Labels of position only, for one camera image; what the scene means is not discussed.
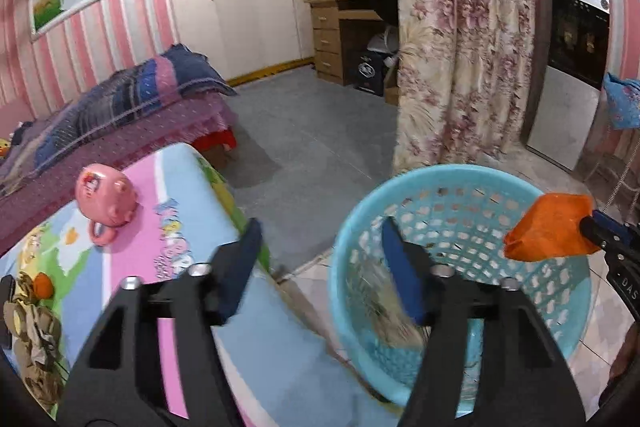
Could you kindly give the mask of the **blue floral cloth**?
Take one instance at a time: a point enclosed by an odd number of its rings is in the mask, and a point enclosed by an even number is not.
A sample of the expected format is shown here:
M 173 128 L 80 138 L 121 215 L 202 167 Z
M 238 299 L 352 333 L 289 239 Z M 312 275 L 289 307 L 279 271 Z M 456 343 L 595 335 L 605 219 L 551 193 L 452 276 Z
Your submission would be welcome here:
M 620 79 L 608 72 L 603 80 L 608 118 L 615 130 L 640 128 L 640 81 Z

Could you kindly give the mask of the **wooden desk with drawers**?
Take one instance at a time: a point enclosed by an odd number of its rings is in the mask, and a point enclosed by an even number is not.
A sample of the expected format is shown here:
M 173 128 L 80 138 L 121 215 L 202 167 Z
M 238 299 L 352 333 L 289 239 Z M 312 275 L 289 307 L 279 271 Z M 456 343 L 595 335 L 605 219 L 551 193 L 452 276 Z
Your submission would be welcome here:
M 310 7 L 314 68 L 318 76 L 340 86 L 355 84 L 354 69 L 359 54 L 372 50 L 371 41 L 384 35 L 387 28 L 375 11 L 378 0 L 306 0 L 306 3 Z

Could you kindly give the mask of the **printed snack packet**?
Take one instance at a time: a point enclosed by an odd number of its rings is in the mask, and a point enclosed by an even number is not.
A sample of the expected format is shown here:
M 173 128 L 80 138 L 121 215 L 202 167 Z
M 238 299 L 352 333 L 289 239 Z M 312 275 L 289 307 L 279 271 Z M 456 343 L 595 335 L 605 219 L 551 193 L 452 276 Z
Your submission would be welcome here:
M 364 303 L 382 343 L 392 348 L 423 349 L 428 329 L 416 326 L 405 314 L 390 272 L 383 265 L 372 265 L 364 270 L 362 281 Z

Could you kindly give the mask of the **black box under desk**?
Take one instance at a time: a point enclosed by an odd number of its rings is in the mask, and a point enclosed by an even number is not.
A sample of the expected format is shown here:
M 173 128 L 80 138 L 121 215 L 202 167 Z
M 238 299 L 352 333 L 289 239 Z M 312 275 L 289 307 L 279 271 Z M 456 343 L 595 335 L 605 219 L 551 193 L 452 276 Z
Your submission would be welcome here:
M 355 86 L 358 90 L 383 96 L 385 78 L 395 64 L 392 54 L 367 50 L 359 54 L 355 69 Z

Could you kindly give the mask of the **floral beige curtain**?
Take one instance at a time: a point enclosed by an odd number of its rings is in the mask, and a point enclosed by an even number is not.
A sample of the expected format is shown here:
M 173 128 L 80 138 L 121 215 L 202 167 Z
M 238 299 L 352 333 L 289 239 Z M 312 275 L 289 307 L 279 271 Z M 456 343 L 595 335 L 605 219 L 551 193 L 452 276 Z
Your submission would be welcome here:
M 393 168 L 467 164 L 520 137 L 532 77 L 534 0 L 398 0 Z

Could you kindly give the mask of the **colourful cartoon bed sheet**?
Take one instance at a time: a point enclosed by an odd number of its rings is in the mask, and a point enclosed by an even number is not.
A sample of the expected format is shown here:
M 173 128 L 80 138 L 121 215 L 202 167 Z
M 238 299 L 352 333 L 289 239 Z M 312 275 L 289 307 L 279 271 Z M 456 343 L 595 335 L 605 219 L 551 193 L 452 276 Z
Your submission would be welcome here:
M 397 417 L 291 310 L 262 230 L 193 147 L 125 176 L 134 217 L 98 246 L 68 204 L 1 259 L 17 284 L 49 277 L 42 306 L 6 308 L 6 426 L 393 426 Z

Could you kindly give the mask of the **white water dispenser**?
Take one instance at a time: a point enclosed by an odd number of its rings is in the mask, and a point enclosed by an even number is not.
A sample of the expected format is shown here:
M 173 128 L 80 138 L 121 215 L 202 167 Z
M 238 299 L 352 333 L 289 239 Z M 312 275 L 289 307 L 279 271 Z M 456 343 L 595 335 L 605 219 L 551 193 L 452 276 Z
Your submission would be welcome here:
M 563 168 L 577 166 L 600 101 L 610 0 L 552 0 L 544 83 L 526 146 Z

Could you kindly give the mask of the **blue patchwork quilt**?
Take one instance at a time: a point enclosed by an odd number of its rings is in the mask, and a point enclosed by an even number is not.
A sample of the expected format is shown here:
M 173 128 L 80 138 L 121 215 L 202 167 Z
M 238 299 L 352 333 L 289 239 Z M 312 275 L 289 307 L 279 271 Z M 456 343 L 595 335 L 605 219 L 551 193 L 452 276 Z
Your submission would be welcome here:
M 201 93 L 235 96 L 207 57 L 181 43 L 119 70 L 46 119 L 15 129 L 18 142 L 1 161 L 1 183 L 20 183 L 118 128 Z

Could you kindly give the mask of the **brown paper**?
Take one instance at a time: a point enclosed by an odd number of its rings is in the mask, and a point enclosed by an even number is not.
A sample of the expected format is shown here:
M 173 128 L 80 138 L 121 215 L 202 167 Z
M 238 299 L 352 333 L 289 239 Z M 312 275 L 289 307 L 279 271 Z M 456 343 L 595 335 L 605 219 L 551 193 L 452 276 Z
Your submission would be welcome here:
M 3 320 L 14 338 L 12 349 L 24 386 L 52 415 L 64 387 L 56 368 L 60 361 L 60 320 L 47 307 L 12 301 L 3 305 Z

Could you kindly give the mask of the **metal frame chair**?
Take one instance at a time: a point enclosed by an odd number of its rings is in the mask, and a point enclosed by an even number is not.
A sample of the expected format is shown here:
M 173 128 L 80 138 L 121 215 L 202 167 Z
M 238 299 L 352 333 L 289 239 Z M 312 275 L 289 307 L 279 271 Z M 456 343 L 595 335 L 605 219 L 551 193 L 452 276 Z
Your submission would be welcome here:
M 603 210 L 610 210 L 620 196 L 628 202 L 627 209 L 620 213 L 626 223 L 634 220 L 639 209 L 639 130 L 620 131 L 620 141 L 616 149 L 606 149 L 608 140 L 615 131 L 606 127 L 604 145 L 593 151 L 593 164 L 585 177 L 585 182 L 595 174 L 613 183 L 611 192 L 605 199 Z

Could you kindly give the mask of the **yellow duck plush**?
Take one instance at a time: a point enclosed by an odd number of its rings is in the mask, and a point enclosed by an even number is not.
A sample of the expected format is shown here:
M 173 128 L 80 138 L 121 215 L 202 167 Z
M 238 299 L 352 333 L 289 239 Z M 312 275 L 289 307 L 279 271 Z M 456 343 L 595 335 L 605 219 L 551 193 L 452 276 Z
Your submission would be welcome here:
M 6 154 L 9 153 L 11 148 L 11 142 L 6 139 L 0 139 L 0 157 L 6 157 Z

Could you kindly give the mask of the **pink pig mug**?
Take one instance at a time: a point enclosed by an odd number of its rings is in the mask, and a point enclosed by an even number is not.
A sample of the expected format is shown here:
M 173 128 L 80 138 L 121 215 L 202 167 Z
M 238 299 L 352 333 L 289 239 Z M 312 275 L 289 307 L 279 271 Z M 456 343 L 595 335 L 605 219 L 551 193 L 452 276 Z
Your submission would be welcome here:
M 122 171 L 103 164 L 81 170 L 75 185 L 79 211 L 89 220 L 89 236 L 96 246 L 114 242 L 118 230 L 134 220 L 138 193 Z

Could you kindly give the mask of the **bed with purple cover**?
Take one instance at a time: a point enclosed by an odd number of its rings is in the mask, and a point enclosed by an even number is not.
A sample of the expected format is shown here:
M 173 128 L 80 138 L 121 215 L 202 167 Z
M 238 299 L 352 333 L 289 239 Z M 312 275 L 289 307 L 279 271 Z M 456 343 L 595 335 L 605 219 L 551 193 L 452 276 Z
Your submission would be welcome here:
M 207 92 L 77 147 L 53 167 L 28 176 L 21 187 L 2 197 L 2 253 L 74 198 L 76 179 L 85 166 L 98 162 L 122 169 L 166 145 L 192 144 L 211 134 L 221 136 L 230 131 L 235 121 L 235 113 L 224 97 Z

